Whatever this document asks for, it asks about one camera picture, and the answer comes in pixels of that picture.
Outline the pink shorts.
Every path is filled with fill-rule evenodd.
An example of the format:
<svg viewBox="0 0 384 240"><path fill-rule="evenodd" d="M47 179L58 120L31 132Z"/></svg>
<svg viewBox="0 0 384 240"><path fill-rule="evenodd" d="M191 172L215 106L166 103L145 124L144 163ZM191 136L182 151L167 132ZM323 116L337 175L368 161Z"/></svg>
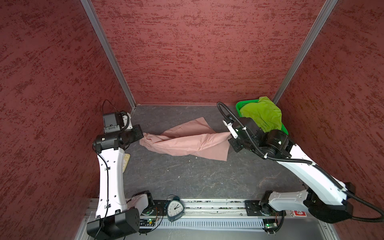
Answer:
<svg viewBox="0 0 384 240"><path fill-rule="evenodd" d="M175 126L160 135L144 133L139 141L147 150L171 156L193 155L226 161L230 148L230 132L217 133L201 117Z"/></svg>

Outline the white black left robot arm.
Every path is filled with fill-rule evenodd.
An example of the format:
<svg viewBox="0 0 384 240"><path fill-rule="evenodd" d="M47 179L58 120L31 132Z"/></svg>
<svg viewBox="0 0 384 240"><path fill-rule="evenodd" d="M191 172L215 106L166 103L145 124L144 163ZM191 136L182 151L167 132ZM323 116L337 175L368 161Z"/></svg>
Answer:
<svg viewBox="0 0 384 240"><path fill-rule="evenodd" d="M154 208L149 191L128 201L124 192L125 149L143 136L140 125L134 125L128 131L98 135L93 142L100 167L100 194L95 220L87 223L87 234L95 240L117 240L137 233L140 215Z"/></svg>

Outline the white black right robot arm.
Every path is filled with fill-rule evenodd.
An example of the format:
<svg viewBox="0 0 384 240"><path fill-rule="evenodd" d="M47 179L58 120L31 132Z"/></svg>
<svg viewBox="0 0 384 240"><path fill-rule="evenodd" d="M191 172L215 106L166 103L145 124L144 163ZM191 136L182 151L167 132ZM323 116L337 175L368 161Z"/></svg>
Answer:
<svg viewBox="0 0 384 240"><path fill-rule="evenodd" d="M308 187L290 193L266 191L259 201L259 209L264 215L301 211L330 224L353 217L353 206L348 202L348 196L336 185L347 189L351 184L327 177L284 131L265 133L251 118L236 121L228 116L223 123L232 135L229 142L236 152L246 149L265 160L277 159L278 164L294 173Z"/></svg>

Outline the beige calculator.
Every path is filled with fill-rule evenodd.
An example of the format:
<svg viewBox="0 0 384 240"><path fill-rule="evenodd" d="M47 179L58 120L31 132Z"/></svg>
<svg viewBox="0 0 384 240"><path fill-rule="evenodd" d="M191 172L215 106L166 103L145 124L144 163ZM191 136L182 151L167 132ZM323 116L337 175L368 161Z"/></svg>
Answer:
<svg viewBox="0 0 384 240"><path fill-rule="evenodd" d="M131 158L131 155L130 154L125 154L124 155L124 159L123 159L123 169L122 169L122 172L124 173L127 169L127 166L128 166L128 163L129 163L129 160Z"/></svg>

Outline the teal alarm clock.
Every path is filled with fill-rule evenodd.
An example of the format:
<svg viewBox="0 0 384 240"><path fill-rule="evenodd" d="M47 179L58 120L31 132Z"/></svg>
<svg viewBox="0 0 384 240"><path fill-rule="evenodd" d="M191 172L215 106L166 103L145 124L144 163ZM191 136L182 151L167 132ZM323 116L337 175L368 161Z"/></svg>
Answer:
<svg viewBox="0 0 384 240"><path fill-rule="evenodd" d="M176 195L170 195L166 199L165 213L169 222L173 223L184 216L185 206Z"/></svg>

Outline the left controller board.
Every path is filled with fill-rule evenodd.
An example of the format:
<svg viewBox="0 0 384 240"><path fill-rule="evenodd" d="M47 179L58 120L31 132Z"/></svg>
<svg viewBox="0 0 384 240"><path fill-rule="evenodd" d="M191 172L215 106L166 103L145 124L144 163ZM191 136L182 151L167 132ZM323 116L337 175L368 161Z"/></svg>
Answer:
<svg viewBox="0 0 384 240"><path fill-rule="evenodd" d="M153 229L157 226L155 219L140 219L140 229Z"/></svg>

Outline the controller board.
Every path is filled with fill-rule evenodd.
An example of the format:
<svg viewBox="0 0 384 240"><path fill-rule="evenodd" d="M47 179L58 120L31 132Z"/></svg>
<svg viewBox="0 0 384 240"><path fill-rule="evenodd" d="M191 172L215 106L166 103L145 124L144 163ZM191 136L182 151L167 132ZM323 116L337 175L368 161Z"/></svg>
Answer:
<svg viewBox="0 0 384 240"><path fill-rule="evenodd" d="M153 229L157 226L155 219L140 219L140 229Z"/></svg>
<svg viewBox="0 0 384 240"><path fill-rule="evenodd" d="M279 228L278 221L273 219L263 219L263 225L263 230L267 234L275 234Z"/></svg>

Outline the right controller board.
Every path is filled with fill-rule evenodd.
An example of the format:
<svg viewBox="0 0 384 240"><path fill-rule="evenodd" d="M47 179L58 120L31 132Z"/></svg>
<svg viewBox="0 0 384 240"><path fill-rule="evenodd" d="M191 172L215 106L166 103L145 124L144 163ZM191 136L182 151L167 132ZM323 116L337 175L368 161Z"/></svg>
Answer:
<svg viewBox="0 0 384 240"><path fill-rule="evenodd" d="M263 219L263 225L263 230L267 234L275 234L279 228L278 221L273 219Z"/></svg>

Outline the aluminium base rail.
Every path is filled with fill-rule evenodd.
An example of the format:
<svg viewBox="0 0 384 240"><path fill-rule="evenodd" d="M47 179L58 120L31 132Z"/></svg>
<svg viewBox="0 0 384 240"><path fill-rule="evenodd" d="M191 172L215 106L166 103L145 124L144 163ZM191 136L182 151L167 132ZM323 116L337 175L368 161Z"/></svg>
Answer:
<svg viewBox="0 0 384 240"><path fill-rule="evenodd" d="M240 219L240 218L265 218L274 219L275 214L267 216L263 215L258 209L256 200L244 199L186 199L181 201L185 206L184 218L214 218L214 219ZM162 209L165 206L166 199L154 200L155 206ZM91 199L86 210L86 217L94 217L98 206L98 199ZM310 213L306 213L307 217L293 217L292 211L286 211L285 218L294 219L315 219Z"/></svg>

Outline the left aluminium corner post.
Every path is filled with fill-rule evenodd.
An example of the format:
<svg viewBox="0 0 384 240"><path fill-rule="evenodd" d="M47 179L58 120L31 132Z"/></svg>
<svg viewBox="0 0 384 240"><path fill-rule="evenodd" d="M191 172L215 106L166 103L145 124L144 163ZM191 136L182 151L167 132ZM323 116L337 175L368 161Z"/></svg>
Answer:
<svg viewBox="0 0 384 240"><path fill-rule="evenodd" d="M127 80L123 74L123 71L118 63L118 60L113 52L113 49L108 41L108 38L105 34L105 31L102 27L102 24L97 16L96 10L92 4L92 1L90 0L81 0L82 6L87 14L88 19L91 22L91 25L99 39L99 42L102 45L102 48L110 62L111 67L113 68L113 71L123 89L123 92L129 101L129 104L131 106L131 114L134 113L134 111L137 108L137 103L134 99L134 96L130 90L130 87L127 83Z"/></svg>

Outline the aluminium corner post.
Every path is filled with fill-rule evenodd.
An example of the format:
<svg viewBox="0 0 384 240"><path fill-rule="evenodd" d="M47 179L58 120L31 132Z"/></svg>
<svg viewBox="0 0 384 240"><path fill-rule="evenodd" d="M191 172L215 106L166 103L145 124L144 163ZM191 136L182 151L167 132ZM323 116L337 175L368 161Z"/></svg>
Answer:
<svg viewBox="0 0 384 240"><path fill-rule="evenodd" d="M334 10L337 3L338 3L338 0L326 0L325 1L325 3L322 6L318 16L316 17L311 29L309 30L303 44L301 45L293 63L291 64L291 66L290 66L289 70L287 71L281 85L279 86L277 92L275 93L275 95L273 97L272 101L275 103L275 105L279 102L279 100L283 96L285 90L288 88L288 86L291 83L295 73L299 69L301 63L303 62L308 51L312 47L313 43L315 42L317 36L319 35L320 31L322 30L323 26L325 25L327 19L331 15L331 13Z"/></svg>
<svg viewBox="0 0 384 240"><path fill-rule="evenodd" d="M99 39L99 42L102 45L102 48L110 62L111 67L113 68L113 71L123 89L123 92L129 101L129 104L131 106L131 114L134 113L134 111L137 108L137 103L134 99L134 96L130 90L130 87L127 83L127 80L123 74L123 71L118 63L118 60L113 52L113 49L108 41L108 38L105 34L105 31L102 27L102 24L97 16L96 10L92 4L92 1L90 0L81 0L82 6L87 14L88 19L91 22L91 25Z"/></svg>

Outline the right aluminium corner post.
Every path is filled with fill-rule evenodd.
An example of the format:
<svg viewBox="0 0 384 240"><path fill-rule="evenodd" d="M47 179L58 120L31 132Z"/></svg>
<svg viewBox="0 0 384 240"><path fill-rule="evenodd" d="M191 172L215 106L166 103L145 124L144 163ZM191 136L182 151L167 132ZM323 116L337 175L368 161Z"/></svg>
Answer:
<svg viewBox="0 0 384 240"><path fill-rule="evenodd" d="M301 63L303 62L308 51L312 47L313 43L315 42L317 36L319 35L320 31L322 30L323 26L325 25L327 19L331 15L331 13L334 10L337 3L338 3L338 0L326 0L325 1L325 3L322 6L318 16L316 17L311 29L309 30L303 44L301 45L293 63L291 64L291 66L290 66L289 70L287 71L281 85L279 86L277 92L275 93L275 95L273 97L272 101L275 103L275 105L279 102L279 100L283 96L285 90L288 88L288 86L291 83L295 73L299 69Z"/></svg>

